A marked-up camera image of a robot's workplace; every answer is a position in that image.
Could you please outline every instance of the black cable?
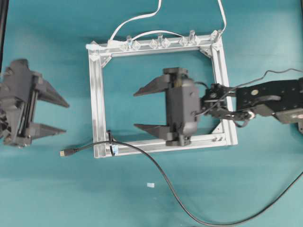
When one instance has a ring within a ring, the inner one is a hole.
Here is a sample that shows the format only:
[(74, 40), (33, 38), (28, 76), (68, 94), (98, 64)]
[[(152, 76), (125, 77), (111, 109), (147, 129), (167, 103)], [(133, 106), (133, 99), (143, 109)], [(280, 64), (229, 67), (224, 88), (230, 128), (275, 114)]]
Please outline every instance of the black cable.
[[(84, 146), (82, 148), (74, 148), (74, 149), (67, 149), (67, 150), (63, 150), (60, 152), (61, 156), (67, 156), (67, 155), (72, 155), (78, 151), (93, 147), (95, 145), (98, 144), (104, 144), (104, 143), (110, 143), (110, 141), (101, 141), (101, 142), (96, 142), (96, 143), (92, 143), (89, 144), (87, 146)], [(211, 227), (232, 227), (235, 225), (239, 225), (239, 224), (243, 224), (247, 221), (250, 221), (256, 217), (258, 217), (259, 215), (261, 215), (262, 213), (264, 213), (266, 210), (268, 210), (271, 206), (273, 206), (303, 175), (303, 172), (300, 173), (300, 175), (276, 198), (274, 199), (271, 203), (269, 203), (266, 207), (264, 207), (262, 210), (260, 210), (258, 213), (251, 215), (248, 218), (245, 218), (243, 220), (240, 221), (235, 221), (235, 222), (231, 222), (231, 223), (227, 223), (227, 224), (213, 224), (213, 223), (208, 223), (202, 220), (199, 220), (198, 218), (196, 218), (186, 207), (185, 205), (182, 203), (181, 199), (178, 197), (171, 181), (169, 180), (169, 178), (167, 177), (167, 175), (165, 174), (165, 172), (163, 171), (163, 169), (160, 167), (160, 165), (155, 161), (155, 159), (153, 159), (148, 153), (146, 153), (145, 151), (143, 151), (140, 148), (137, 148), (133, 145), (127, 144), (127, 143), (122, 143), (122, 142), (118, 142), (118, 141), (112, 141), (111, 143), (113, 144), (118, 144), (118, 145), (123, 145), (126, 147), (130, 147), (133, 148), (139, 152), (141, 152), (142, 154), (144, 154), (146, 157), (148, 157), (155, 165), (156, 167), (159, 169), (159, 171), (161, 172), (161, 174), (163, 175), (165, 181), (167, 182), (171, 192), (173, 193), (174, 197), (176, 198), (177, 202), (179, 203), (179, 205), (181, 206), (181, 208), (193, 219), (195, 220), (197, 223), (205, 225), (205, 226), (211, 226)]]
[(9, 0), (1, 0), (0, 2), (0, 72), (2, 69), (3, 46), (6, 27), (6, 18), (8, 16)]
[(239, 123), (237, 123), (236, 121), (233, 121), (233, 122), (234, 122), (234, 124), (235, 124), (238, 128), (244, 128), (245, 126), (248, 125), (248, 123), (249, 123), (250, 121), (249, 121), (249, 120), (246, 120), (246, 121), (244, 121), (243, 124), (239, 124)]
[(208, 86), (207, 86), (207, 84), (204, 83), (204, 82), (196, 81), (195, 84), (203, 85), (204, 87), (206, 87), (206, 89), (209, 89)]
[(223, 98), (227, 97), (228, 94), (229, 94), (230, 92), (234, 91), (235, 89), (237, 89), (237, 88), (239, 88), (239, 87), (242, 87), (242, 86), (245, 86), (245, 85), (249, 85), (249, 84), (252, 84), (252, 83), (255, 83), (255, 82), (257, 82), (257, 81), (260, 81), (260, 80), (264, 79), (264, 77), (265, 77), (269, 72), (273, 72), (273, 73), (285, 73), (285, 72), (288, 72), (288, 71), (290, 71), (290, 70), (297, 71), (297, 72), (302, 72), (302, 73), (303, 73), (302, 70), (297, 70), (297, 69), (292, 69), (292, 68), (287, 69), (287, 70), (284, 70), (284, 71), (267, 70), (267, 71), (264, 73), (264, 75), (263, 75), (262, 77), (258, 78), (258, 79), (254, 79), (254, 80), (252, 80), (252, 81), (250, 81), (250, 82), (247, 82), (247, 83), (240, 84), (240, 85), (238, 85), (238, 86), (232, 87), (232, 88), (229, 89), (224, 95), (222, 95), (222, 96), (218, 99), (218, 101), (215, 102), (211, 107), (207, 108), (206, 110), (204, 110), (204, 111), (202, 111), (202, 112), (197, 113), (196, 116), (200, 116), (200, 115), (206, 114), (208, 111), (210, 111), (211, 109), (215, 108), (215, 107), (222, 101)]

